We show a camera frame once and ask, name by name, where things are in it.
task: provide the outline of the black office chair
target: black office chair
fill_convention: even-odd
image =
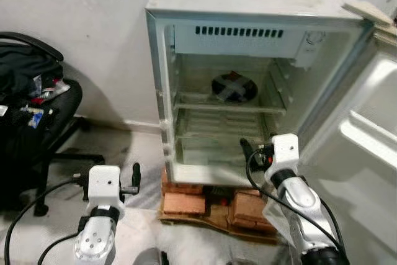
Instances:
[[[13,40],[22,42],[30,47],[52,56],[57,61],[63,61],[63,55],[53,47],[43,43],[36,38],[15,32],[0,32],[0,39]],[[48,168],[53,159],[75,159],[90,160],[93,164],[104,164],[105,159],[102,155],[79,155],[70,153],[56,153],[56,151],[65,143],[65,141],[79,128],[88,128],[88,122],[82,117],[74,117],[77,108],[83,97],[83,91],[77,81],[64,79],[66,84],[70,85],[69,90],[55,97],[54,99],[44,102],[40,107],[45,109],[50,107],[56,110],[51,124],[45,130],[39,150],[32,156],[29,156],[30,166],[41,164],[40,178],[38,181],[37,195],[45,191],[47,187]],[[84,190],[84,199],[87,199],[87,189]],[[45,205],[45,199],[39,200],[35,206],[34,215],[42,217],[48,212]]]

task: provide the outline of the chair wheel base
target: chair wheel base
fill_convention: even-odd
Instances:
[[[48,212],[47,205],[36,205],[34,215],[35,217],[43,217]]]

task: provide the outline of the black cable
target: black cable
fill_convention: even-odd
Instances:
[[[283,205],[285,208],[291,210],[292,212],[295,212],[297,215],[299,215],[300,217],[303,217],[305,220],[307,220],[308,222],[310,222],[313,226],[315,226],[317,229],[319,229],[322,233],[324,233],[325,236],[327,236],[329,238],[329,240],[332,241],[332,243],[334,243],[334,245],[336,246],[336,248],[338,249],[338,251],[340,251],[345,259],[347,260],[347,256],[346,256],[346,252],[345,249],[342,247],[342,245],[340,243],[338,243],[334,237],[332,237],[331,234],[329,234],[325,229],[323,229],[320,225],[318,225],[315,221],[313,221],[312,219],[310,219],[309,217],[307,217],[305,214],[301,213],[299,210],[297,210],[296,208],[292,207],[291,205],[283,202],[282,200],[280,200],[279,198],[273,196],[272,194],[264,191],[260,186],[258,186],[255,181],[253,180],[252,176],[251,176],[251,171],[249,169],[249,165],[251,163],[251,160],[253,159],[253,157],[258,154],[262,149],[257,149],[255,150],[250,157],[247,160],[246,163],[246,175],[247,178],[249,180],[249,182],[252,184],[253,188],[257,189],[262,195],[266,195],[267,197],[275,200],[277,203],[279,203],[280,205]]]
[[[69,183],[74,183],[76,182],[75,178],[69,179],[67,181],[63,181],[49,189],[47,189],[44,193],[42,193],[41,195],[39,195],[38,197],[36,197],[36,199],[34,199],[31,203],[29,203],[28,205],[26,205],[26,207],[24,209],[22,209],[22,211],[18,214],[18,216],[14,219],[14,221],[11,223],[10,227],[8,228],[7,231],[7,236],[6,236],[6,241],[4,244],[4,260],[5,260],[5,265],[11,265],[10,263],[10,241],[11,241],[11,233],[15,227],[15,225],[17,224],[17,222],[22,218],[22,216],[26,213],[26,211],[28,211],[32,206],[34,206],[38,200],[44,198],[47,194],[49,194],[50,192],[54,191],[55,189],[60,188],[61,186],[64,186],[65,184],[69,184]]]
[[[342,233],[341,233],[341,230],[339,229],[339,225],[337,224],[336,218],[335,218],[334,214],[332,213],[332,210],[327,205],[327,203],[325,203],[325,201],[322,198],[320,198],[320,201],[321,201],[321,204],[327,210],[327,212],[329,214],[329,217],[331,218],[332,223],[334,224],[336,235],[337,235],[337,239],[339,240],[339,243],[341,244],[341,247],[343,247],[343,253],[346,255],[345,243],[343,242]]]
[[[70,234],[70,235],[68,235],[68,236],[62,237],[61,239],[58,239],[58,240],[54,241],[54,242],[53,242],[52,244],[50,244],[50,245],[45,249],[45,251],[42,253],[42,255],[40,256],[40,259],[39,259],[38,262],[37,262],[37,265],[42,265],[42,264],[43,264],[43,261],[44,261],[45,256],[46,256],[46,255],[48,254],[48,252],[49,252],[54,246],[56,246],[58,243],[61,243],[62,241],[65,241],[65,240],[74,238],[74,237],[76,237],[76,236],[78,236],[78,235],[79,235],[79,232],[76,232],[76,233]]]

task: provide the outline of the mini fridge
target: mini fridge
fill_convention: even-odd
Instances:
[[[250,186],[240,138],[297,134],[352,264],[395,264],[397,47],[354,1],[149,0],[164,159],[173,182]],[[231,77],[249,97],[216,91]]]

